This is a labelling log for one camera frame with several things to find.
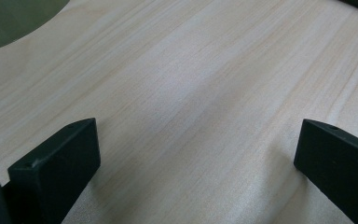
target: light wood surface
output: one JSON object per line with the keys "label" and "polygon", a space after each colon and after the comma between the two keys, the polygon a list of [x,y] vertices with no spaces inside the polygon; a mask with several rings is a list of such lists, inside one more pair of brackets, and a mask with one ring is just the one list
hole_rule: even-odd
{"label": "light wood surface", "polygon": [[71,0],[0,49],[0,183],[95,117],[63,223],[351,223],[293,166],[302,119],[358,136],[358,9],[335,0]]}

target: wooden table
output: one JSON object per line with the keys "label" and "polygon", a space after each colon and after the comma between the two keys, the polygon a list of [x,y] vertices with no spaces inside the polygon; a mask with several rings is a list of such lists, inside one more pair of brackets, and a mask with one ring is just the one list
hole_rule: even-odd
{"label": "wooden table", "polygon": [[63,223],[351,223],[293,165],[302,119],[358,136],[358,9],[336,0],[71,0],[0,49],[0,183],[95,117]]}

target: green surface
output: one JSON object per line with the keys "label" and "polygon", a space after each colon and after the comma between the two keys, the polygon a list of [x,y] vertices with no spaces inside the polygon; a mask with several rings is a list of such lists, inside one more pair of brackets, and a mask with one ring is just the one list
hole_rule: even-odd
{"label": "green surface", "polygon": [[43,25],[69,0],[0,0],[0,48]]}

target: tabletop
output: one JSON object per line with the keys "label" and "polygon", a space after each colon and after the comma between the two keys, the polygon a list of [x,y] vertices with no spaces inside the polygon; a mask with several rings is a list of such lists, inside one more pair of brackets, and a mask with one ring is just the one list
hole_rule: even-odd
{"label": "tabletop", "polygon": [[358,136],[358,9],[336,0],[71,0],[0,48],[0,183],[96,118],[63,223],[351,223],[293,165],[303,119]]}

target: wood grain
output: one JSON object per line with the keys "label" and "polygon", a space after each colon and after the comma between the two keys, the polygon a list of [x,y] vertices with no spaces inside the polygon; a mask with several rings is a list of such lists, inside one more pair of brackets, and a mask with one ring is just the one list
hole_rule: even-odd
{"label": "wood grain", "polygon": [[302,119],[358,136],[358,9],[335,0],[71,0],[0,49],[0,183],[95,117],[63,223],[351,223],[293,165]]}

